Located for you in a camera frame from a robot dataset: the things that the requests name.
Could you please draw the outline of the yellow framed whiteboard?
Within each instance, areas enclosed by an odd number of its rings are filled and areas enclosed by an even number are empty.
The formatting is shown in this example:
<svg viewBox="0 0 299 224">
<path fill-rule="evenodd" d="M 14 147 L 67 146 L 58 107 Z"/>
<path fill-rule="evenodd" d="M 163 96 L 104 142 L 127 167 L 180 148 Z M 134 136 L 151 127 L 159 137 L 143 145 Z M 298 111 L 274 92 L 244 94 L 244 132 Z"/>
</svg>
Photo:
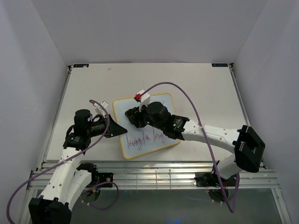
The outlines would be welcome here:
<svg viewBox="0 0 299 224">
<path fill-rule="evenodd" d="M 173 140 L 154 127 L 136 128 L 132 125 L 125 116 L 125 112 L 138 105 L 139 103 L 132 97 L 118 98 L 113 101 L 115 121 L 128 131 L 120 136 L 122 154 L 125 159 L 140 157 L 180 143 L 180 140 Z"/>
</svg>

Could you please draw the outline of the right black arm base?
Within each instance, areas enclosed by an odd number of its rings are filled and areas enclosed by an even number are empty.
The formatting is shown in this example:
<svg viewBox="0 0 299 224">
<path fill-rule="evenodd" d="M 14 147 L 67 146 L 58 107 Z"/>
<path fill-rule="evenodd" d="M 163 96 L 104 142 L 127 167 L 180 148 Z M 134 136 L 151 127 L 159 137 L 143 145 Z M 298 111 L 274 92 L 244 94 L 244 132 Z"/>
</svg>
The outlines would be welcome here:
<svg viewBox="0 0 299 224">
<path fill-rule="evenodd" d="M 236 184 L 237 175 L 233 175 L 228 179 L 223 179 L 221 177 L 222 184 L 224 188 L 226 187 L 234 187 Z M 204 172 L 196 172 L 194 180 L 196 181 L 197 187 L 216 187 L 220 188 L 220 183 L 217 178 L 216 173 L 204 173 Z"/>
</svg>

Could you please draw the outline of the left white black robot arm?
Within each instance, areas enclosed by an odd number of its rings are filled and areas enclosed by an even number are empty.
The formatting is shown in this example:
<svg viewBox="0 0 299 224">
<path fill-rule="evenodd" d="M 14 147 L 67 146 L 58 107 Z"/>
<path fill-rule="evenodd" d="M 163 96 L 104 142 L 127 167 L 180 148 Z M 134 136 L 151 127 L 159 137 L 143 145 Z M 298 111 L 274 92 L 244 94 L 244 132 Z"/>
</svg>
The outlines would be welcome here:
<svg viewBox="0 0 299 224">
<path fill-rule="evenodd" d="M 74 124 L 66 132 L 58 166 L 39 197 L 32 198 L 28 208 L 34 224 L 69 224 L 71 210 L 85 188 L 102 183 L 112 187 L 112 173 L 100 173 L 93 163 L 81 163 L 93 137 L 112 138 L 128 131 L 111 115 L 95 117 L 87 109 L 75 112 Z"/>
</svg>

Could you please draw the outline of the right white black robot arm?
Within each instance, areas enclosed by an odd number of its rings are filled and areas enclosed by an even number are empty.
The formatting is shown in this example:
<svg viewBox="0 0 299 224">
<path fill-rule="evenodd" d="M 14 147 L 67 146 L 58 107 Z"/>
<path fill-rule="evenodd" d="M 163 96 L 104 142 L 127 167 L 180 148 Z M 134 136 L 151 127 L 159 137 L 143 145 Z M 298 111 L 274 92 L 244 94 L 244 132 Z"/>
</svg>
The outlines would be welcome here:
<svg viewBox="0 0 299 224">
<path fill-rule="evenodd" d="M 187 117 L 171 114 L 160 102 L 128 109 L 125 116 L 136 128 L 151 126 L 174 140 L 202 142 L 229 151 L 229 157 L 217 161 L 210 173 L 197 178 L 203 186 L 222 185 L 241 171 L 259 171 L 265 143 L 250 126 L 243 125 L 240 129 L 200 127 Z"/>
</svg>

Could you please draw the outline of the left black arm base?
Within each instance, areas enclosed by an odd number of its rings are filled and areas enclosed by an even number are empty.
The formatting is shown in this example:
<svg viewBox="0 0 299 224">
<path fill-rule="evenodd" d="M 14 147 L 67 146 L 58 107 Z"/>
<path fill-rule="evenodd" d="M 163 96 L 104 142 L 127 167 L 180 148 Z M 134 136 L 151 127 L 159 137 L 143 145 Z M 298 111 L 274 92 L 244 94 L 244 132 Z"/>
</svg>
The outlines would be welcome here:
<svg viewBox="0 0 299 224">
<path fill-rule="evenodd" d="M 96 189 L 111 188 L 113 186 L 113 184 L 111 183 L 114 180 L 113 173 L 97 173 L 95 177 L 97 184 Z"/>
</svg>

